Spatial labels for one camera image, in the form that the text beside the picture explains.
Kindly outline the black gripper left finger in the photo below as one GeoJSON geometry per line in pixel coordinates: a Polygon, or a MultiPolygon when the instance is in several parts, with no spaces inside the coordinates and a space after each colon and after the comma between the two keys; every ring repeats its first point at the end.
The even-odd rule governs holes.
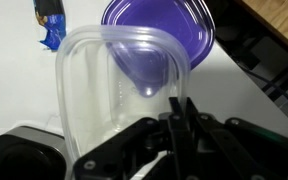
{"type": "Polygon", "coordinates": [[[171,135],[177,180],[198,180],[194,145],[184,110],[177,98],[171,97],[169,102],[172,113],[167,123],[171,135]]]}

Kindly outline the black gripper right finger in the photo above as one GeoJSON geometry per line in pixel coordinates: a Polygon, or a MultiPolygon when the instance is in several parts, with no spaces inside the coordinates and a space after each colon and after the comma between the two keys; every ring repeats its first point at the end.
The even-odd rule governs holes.
{"type": "Polygon", "coordinates": [[[251,156],[224,124],[186,101],[201,180],[250,180],[251,156]]]}

